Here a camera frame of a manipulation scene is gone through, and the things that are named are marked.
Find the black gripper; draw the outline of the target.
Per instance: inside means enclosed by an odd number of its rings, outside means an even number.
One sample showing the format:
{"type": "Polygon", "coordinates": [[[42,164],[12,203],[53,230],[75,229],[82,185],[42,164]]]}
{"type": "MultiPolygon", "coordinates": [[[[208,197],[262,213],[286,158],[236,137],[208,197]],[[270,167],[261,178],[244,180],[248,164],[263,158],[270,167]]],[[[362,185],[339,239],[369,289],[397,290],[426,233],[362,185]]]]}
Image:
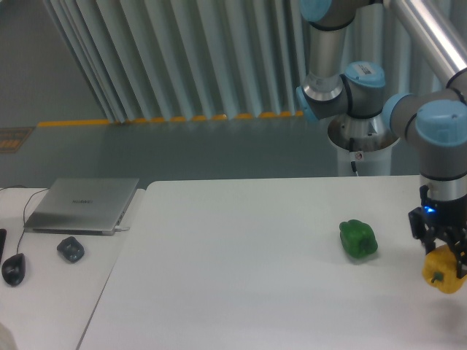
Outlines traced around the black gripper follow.
{"type": "Polygon", "coordinates": [[[449,201],[428,196],[429,187],[420,187],[421,207],[409,212],[409,223],[414,239],[419,240],[428,255],[436,248],[435,240],[446,229],[444,238],[455,257],[456,277],[466,276],[466,196],[449,201]]]}

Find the cream striped sleeve forearm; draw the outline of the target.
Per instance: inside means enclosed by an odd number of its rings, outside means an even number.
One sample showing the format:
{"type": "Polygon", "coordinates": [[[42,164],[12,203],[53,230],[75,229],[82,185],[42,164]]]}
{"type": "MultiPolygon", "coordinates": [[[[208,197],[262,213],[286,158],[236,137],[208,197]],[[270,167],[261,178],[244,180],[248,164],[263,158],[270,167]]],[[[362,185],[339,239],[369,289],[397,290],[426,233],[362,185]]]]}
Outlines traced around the cream striped sleeve forearm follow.
{"type": "Polygon", "coordinates": [[[15,339],[12,333],[0,324],[0,350],[17,350],[15,339]]]}

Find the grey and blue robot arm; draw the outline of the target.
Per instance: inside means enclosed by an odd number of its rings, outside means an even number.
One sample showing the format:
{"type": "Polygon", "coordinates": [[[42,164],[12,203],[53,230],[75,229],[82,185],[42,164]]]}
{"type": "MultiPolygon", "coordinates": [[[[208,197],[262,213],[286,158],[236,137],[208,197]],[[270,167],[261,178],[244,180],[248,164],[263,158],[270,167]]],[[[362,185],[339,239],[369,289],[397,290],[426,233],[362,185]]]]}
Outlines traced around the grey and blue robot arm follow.
{"type": "Polygon", "coordinates": [[[346,28],[367,1],[301,1],[313,28],[309,73],[297,87],[309,120],[345,114],[379,117],[386,129],[414,147],[420,159],[420,206],[409,213],[412,235],[432,252],[443,241],[455,275],[466,276],[466,44],[431,1],[385,1],[419,45],[444,89],[424,96],[382,98],[384,74],[368,62],[339,72],[346,28]]]}

